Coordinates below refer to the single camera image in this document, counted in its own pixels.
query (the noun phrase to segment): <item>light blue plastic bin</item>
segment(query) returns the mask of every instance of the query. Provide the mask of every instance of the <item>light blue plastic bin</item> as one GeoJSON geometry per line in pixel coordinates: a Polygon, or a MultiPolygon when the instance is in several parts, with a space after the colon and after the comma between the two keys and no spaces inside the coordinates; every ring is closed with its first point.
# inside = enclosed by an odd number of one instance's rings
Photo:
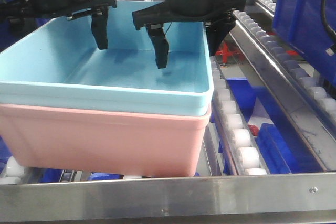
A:
{"type": "Polygon", "coordinates": [[[61,17],[3,51],[0,103],[204,115],[213,83],[203,24],[173,23],[168,67],[158,69],[145,28],[136,31],[132,19],[153,4],[118,1],[110,9],[108,50],[96,48],[90,17],[61,17]]]}

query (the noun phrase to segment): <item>red object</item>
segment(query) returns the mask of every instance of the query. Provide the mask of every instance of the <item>red object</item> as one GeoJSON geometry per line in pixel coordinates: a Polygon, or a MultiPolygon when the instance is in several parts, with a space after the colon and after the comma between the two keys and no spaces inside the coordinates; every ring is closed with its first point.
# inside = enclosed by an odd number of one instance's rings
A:
{"type": "Polygon", "coordinates": [[[259,129],[258,129],[257,126],[249,124],[248,127],[249,127],[249,129],[250,129],[250,131],[251,131],[251,133],[252,133],[253,136],[258,136],[259,129]]]}
{"type": "Polygon", "coordinates": [[[227,58],[235,54],[239,54],[239,59],[242,60],[242,53],[239,50],[230,50],[227,43],[223,42],[215,55],[222,55],[222,63],[227,63],[227,58]]]}
{"type": "Polygon", "coordinates": [[[288,50],[286,51],[286,53],[288,53],[291,56],[295,56],[295,55],[299,55],[297,52],[295,52],[294,50],[288,50]]]}

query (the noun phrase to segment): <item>red part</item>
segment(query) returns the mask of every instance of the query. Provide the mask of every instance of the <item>red part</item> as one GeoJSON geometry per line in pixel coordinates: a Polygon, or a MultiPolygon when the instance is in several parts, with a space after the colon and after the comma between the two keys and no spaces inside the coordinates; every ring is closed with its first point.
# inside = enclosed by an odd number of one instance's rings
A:
{"type": "Polygon", "coordinates": [[[258,129],[257,126],[248,124],[248,127],[249,127],[249,129],[250,129],[250,131],[251,131],[251,133],[252,133],[253,136],[258,136],[259,129],[258,129]]]}

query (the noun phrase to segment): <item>black cable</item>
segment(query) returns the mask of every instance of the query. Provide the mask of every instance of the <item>black cable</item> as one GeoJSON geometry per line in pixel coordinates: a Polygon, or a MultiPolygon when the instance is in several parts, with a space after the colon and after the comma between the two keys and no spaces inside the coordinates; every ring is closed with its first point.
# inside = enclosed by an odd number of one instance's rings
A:
{"type": "Polygon", "coordinates": [[[321,1],[321,19],[322,24],[329,35],[329,37],[333,40],[333,42],[336,44],[336,31],[328,24],[327,15],[325,13],[326,11],[326,3],[327,0],[321,1]]]}
{"type": "Polygon", "coordinates": [[[172,23],[173,23],[173,22],[170,22],[169,27],[167,28],[166,32],[164,33],[164,36],[166,36],[166,34],[168,33],[169,28],[170,28],[170,26],[172,25],[172,23]]]}

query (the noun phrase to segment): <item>screw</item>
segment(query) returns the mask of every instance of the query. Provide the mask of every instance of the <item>screw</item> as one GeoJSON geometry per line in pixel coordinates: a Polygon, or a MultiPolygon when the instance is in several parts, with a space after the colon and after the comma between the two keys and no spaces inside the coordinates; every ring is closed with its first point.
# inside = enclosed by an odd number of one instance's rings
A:
{"type": "Polygon", "coordinates": [[[317,191],[318,191],[318,188],[317,188],[316,186],[314,186],[314,187],[312,187],[312,188],[309,189],[309,192],[310,192],[311,194],[314,194],[314,193],[316,193],[317,191]]]}

